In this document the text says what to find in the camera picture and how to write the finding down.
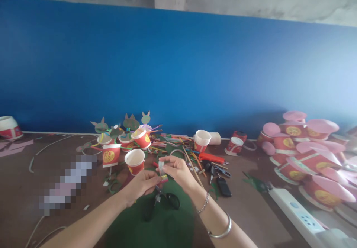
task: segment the green fabric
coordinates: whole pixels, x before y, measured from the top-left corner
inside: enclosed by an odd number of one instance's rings
[[[180,199],[180,210],[174,210],[164,196],[156,203],[150,222],[144,221],[147,204],[154,203],[154,193],[139,198],[124,210],[105,233],[106,248],[112,247],[191,247],[194,231],[194,213],[190,198],[172,179],[163,186],[165,193]]]

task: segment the paper scrap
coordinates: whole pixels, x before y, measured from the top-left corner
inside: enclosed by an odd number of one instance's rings
[[[4,156],[7,156],[7,155],[19,153],[19,152],[23,151],[24,148],[25,148],[25,147],[18,148],[18,149],[14,149],[14,150],[2,151],[2,152],[0,152],[0,157],[4,157]]]
[[[33,144],[33,140],[30,140],[30,141],[27,141],[27,142],[23,142],[23,143],[18,143],[18,144],[12,143],[10,148],[9,148],[9,150],[25,147],[25,146],[31,145],[31,144]]]

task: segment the silver bangle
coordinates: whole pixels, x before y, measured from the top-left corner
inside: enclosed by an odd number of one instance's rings
[[[219,239],[219,238],[223,238],[223,237],[226,237],[228,235],[228,233],[231,231],[231,228],[232,228],[232,220],[231,220],[231,217],[229,216],[229,214],[227,212],[225,212],[228,216],[228,228],[227,230],[221,234],[221,235],[212,235],[212,232],[208,232],[208,235],[211,237],[211,238],[216,238],[216,239]]]
[[[206,200],[205,200],[203,207],[201,208],[201,210],[197,211],[198,214],[202,213],[204,211],[204,209],[206,208],[207,203],[208,203],[208,196],[209,196],[209,192],[207,192]]]

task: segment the scissors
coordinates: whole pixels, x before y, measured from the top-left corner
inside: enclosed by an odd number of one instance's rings
[[[145,221],[150,221],[152,219],[152,215],[154,213],[155,207],[156,207],[156,203],[161,201],[161,196],[163,196],[168,203],[171,205],[171,207],[173,207],[175,210],[179,210],[180,209],[180,200],[178,199],[178,197],[175,194],[172,193],[164,193],[163,189],[160,188],[159,186],[156,185],[156,190],[158,191],[157,195],[155,196],[155,198],[153,198],[152,200],[155,200],[154,205],[152,206],[151,203],[148,205],[148,209],[146,210],[145,214],[144,214],[144,220]]]

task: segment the car key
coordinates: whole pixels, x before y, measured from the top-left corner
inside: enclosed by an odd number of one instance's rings
[[[223,196],[225,196],[225,197],[231,197],[232,196],[232,193],[229,190],[229,187],[227,185],[227,181],[224,178],[220,177],[219,175],[217,177],[217,185],[218,185],[219,190],[221,191],[221,194]]]

